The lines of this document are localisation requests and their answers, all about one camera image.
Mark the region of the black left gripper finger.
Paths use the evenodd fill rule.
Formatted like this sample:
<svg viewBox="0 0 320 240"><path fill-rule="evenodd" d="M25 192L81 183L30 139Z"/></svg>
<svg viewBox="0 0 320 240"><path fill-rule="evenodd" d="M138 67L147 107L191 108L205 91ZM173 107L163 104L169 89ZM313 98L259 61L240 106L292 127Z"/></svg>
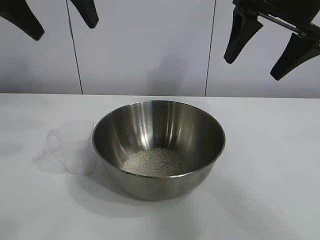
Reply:
<svg viewBox="0 0 320 240"><path fill-rule="evenodd" d="M94 0L71 0L89 28L95 28L99 22Z"/></svg>
<svg viewBox="0 0 320 240"><path fill-rule="evenodd" d="M45 33L25 0L0 0L0 16L35 41L39 41Z"/></svg>

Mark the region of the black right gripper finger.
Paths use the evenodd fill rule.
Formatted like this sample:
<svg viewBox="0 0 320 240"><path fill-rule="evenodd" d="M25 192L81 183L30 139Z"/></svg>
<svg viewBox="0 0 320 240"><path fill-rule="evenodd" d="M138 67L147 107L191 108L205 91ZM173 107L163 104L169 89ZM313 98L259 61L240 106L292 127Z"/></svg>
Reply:
<svg viewBox="0 0 320 240"><path fill-rule="evenodd" d="M270 75L279 81L289 72L320 55L320 45L312 40L292 34L282 55L273 66Z"/></svg>
<svg viewBox="0 0 320 240"><path fill-rule="evenodd" d="M250 14L243 11L233 11L231 33L224 60L232 64L239 56L249 40L263 27L258 21L258 14Z"/></svg>

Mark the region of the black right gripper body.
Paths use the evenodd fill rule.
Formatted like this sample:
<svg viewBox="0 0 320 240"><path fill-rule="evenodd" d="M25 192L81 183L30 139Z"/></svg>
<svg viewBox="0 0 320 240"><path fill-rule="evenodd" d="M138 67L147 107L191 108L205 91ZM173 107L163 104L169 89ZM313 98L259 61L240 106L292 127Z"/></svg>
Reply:
<svg viewBox="0 0 320 240"><path fill-rule="evenodd" d="M318 0L234 0L237 8L292 30L301 37L320 41L320 27L312 23L320 11Z"/></svg>

